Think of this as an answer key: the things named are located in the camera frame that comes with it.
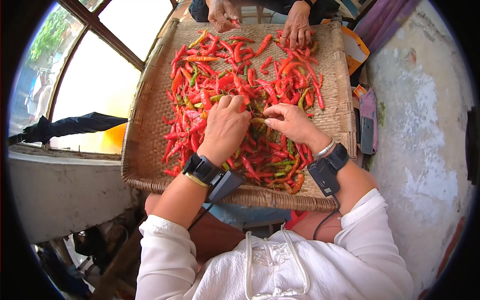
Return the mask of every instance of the concrete wall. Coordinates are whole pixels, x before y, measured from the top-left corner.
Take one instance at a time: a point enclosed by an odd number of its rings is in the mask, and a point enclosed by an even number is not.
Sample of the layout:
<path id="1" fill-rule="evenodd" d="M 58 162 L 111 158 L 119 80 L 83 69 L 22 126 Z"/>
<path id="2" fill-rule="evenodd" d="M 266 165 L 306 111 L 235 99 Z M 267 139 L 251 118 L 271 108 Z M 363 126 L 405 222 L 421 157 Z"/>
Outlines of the concrete wall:
<path id="1" fill-rule="evenodd" d="M 9 153 L 13 194 L 30 243 L 109 221 L 136 203 L 120 162 Z"/>
<path id="2" fill-rule="evenodd" d="M 472 196 L 465 159 L 471 87 L 452 36 L 427 0 L 367 66 L 380 121 L 371 173 L 388 202 L 417 299 L 444 266 Z"/>

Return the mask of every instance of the dark trousers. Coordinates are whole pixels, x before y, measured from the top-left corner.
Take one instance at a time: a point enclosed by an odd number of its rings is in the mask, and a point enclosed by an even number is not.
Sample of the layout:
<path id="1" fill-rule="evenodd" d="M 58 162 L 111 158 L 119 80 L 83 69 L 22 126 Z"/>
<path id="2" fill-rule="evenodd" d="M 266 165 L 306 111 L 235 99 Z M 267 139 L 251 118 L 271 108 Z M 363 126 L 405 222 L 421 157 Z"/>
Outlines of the dark trousers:
<path id="1" fill-rule="evenodd" d="M 291 0 L 268 1 L 268 0 L 245 0 L 242 6 L 263 6 L 274 12 L 287 15 L 292 4 Z M 331 18 L 338 11 L 340 5 L 335 0 L 318 0 L 310 10 L 308 18 L 310 25 L 317 25 L 325 18 Z M 188 11 L 197 22 L 208 22 L 208 6 L 205 0 L 193 0 Z"/>

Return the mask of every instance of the hand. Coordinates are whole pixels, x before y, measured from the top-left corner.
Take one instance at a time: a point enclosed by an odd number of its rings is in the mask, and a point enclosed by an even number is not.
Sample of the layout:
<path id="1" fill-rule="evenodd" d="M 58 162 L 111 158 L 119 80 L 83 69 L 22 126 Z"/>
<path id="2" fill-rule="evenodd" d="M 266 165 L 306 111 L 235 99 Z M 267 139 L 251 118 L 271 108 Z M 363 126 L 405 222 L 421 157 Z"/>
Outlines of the hand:
<path id="1" fill-rule="evenodd" d="M 312 123 L 301 108 L 296 105 L 280 103 L 264 110 L 270 117 L 265 124 L 294 142 L 307 145 L 312 152 L 322 151 L 332 139 Z"/>
<path id="2" fill-rule="evenodd" d="M 287 39 L 290 38 L 290 49 L 293 51 L 298 46 L 303 48 L 310 42 L 310 5 L 305 1 L 297 1 L 288 12 L 287 21 L 283 28 L 281 44 L 285 47 Z"/>
<path id="3" fill-rule="evenodd" d="M 223 96 L 215 104 L 207 119 L 204 142 L 198 147 L 198 156 L 205 156 L 220 167 L 240 146 L 248 130 L 251 115 L 239 113 L 243 96 Z"/>
<path id="4" fill-rule="evenodd" d="M 227 14 L 232 20 L 239 19 L 237 10 L 230 1 L 206 0 L 206 4 L 208 6 L 208 21 L 215 27 L 217 32 L 222 33 L 235 28 L 235 25 L 225 17 L 225 14 Z"/>

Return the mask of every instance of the purple cloth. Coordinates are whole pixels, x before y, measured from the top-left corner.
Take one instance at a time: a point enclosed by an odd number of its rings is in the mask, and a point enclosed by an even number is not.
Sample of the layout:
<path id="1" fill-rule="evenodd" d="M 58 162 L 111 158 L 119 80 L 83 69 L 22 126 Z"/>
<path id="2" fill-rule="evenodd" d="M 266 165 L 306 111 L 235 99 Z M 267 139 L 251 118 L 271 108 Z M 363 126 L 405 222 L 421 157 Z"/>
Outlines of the purple cloth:
<path id="1" fill-rule="evenodd" d="M 373 119 L 373 153 L 377 152 L 378 147 L 378 125 L 377 125 L 377 105 L 375 93 L 369 88 L 367 93 L 360 96 L 360 119 L 367 117 Z"/>
<path id="2" fill-rule="evenodd" d="M 415 10 L 420 0 L 377 0 L 363 17 L 355 33 L 374 53 L 390 39 Z"/>

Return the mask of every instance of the silver bangle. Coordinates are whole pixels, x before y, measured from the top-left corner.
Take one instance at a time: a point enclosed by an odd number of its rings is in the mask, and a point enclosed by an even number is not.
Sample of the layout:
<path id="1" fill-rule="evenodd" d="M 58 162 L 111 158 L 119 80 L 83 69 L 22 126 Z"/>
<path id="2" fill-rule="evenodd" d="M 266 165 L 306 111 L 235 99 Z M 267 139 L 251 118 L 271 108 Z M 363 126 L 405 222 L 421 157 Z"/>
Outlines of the silver bangle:
<path id="1" fill-rule="evenodd" d="M 325 147 L 322 151 L 320 151 L 319 153 L 316 153 L 313 155 L 313 159 L 318 159 L 322 156 L 324 156 L 325 153 L 327 153 L 328 151 L 330 151 L 330 149 L 333 147 L 333 145 L 335 144 L 335 141 L 332 139 L 332 141 L 330 142 L 330 144 L 328 144 L 327 147 Z"/>

